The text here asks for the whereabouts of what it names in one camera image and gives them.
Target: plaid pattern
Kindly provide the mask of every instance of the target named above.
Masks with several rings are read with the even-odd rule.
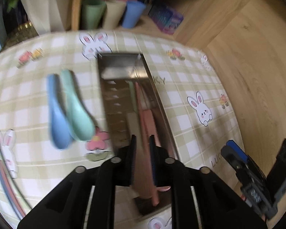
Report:
[[[97,32],[88,31],[92,36]],[[192,168],[206,165],[234,187],[234,172],[219,153],[229,139],[234,139],[243,149],[242,138],[231,104],[223,109],[219,103],[221,94],[226,95],[220,80],[213,70],[205,69],[200,62],[204,53],[165,39],[121,31],[105,32],[108,35],[106,43],[113,52],[144,54],[181,161]],[[102,130],[107,128],[96,59],[88,61],[82,55],[83,44],[78,34],[67,32],[43,35],[0,54],[0,130],[5,133],[11,128],[16,132],[13,152],[19,172],[15,181],[32,207],[76,166],[93,168],[105,161],[87,160],[84,156],[87,150],[82,142],[74,142],[68,149],[59,151],[49,140],[46,76],[60,73],[62,69],[74,71],[87,110]],[[43,57],[18,69],[19,57],[37,48],[42,49]],[[185,60],[171,59],[166,52],[172,48],[179,50]],[[197,91],[201,92],[204,103],[212,112],[213,119],[206,127],[200,123],[196,111],[187,101],[187,96],[196,98]],[[123,207],[119,193],[124,197],[125,190],[118,191],[116,198],[116,204],[120,206],[120,209],[116,208],[116,213],[122,213],[116,215],[116,221],[122,225],[134,215],[132,211],[123,212],[128,210]],[[0,211],[16,227],[18,219],[8,204],[1,184]]]

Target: green spoon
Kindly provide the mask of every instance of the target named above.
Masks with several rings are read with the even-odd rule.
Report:
[[[90,141],[95,134],[95,125],[76,94],[71,72],[68,69],[62,70],[60,78],[66,94],[70,133],[76,141]]]

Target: white rabbit print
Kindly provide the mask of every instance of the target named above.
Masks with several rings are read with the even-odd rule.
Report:
[[[11,178],[17,178],[18,165],[16,162],[15,154],[12,150],[16,142],[16,133],[14,130],[9,129],[6,131],[4,136],[0,131],[0,151]]]
[[[97,33],[94,38],[88,33],[80,33],[79,40],[84,44],[82,51],[84,57],[91,61],[99,52],[112,52],[106,43],[107,39],[108,35],[104,32]]]
[[[155,217],[148,223],[148,229],[172,229],[171,218],[165,223],[162,218]]]
[[[207,71],[212,71],[213,70],[213,67],[210,64],[210,62],[208,61],[206,55],[204,55],[203,57],[200,58],[200,62],[202,64],[203,68],[205,68]]]
[[[187,101],[190,106],[196,110],[199,121],[204,125],[207,126],[208,122],[213,118],[211,110],[203,103],[202,94],[198,91],[196,93],[196,99],[191,96],[187,97]]]

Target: purple box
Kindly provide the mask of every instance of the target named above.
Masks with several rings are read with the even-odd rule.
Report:
[[[164,4],[152,6],[148,16],[164,33],[173,34],[183,21],[183,15]]]

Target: geometric white vase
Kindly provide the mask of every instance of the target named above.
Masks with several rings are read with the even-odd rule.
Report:
[[[39,35],[65,31],[71,26],[72,0],[21,0]]]

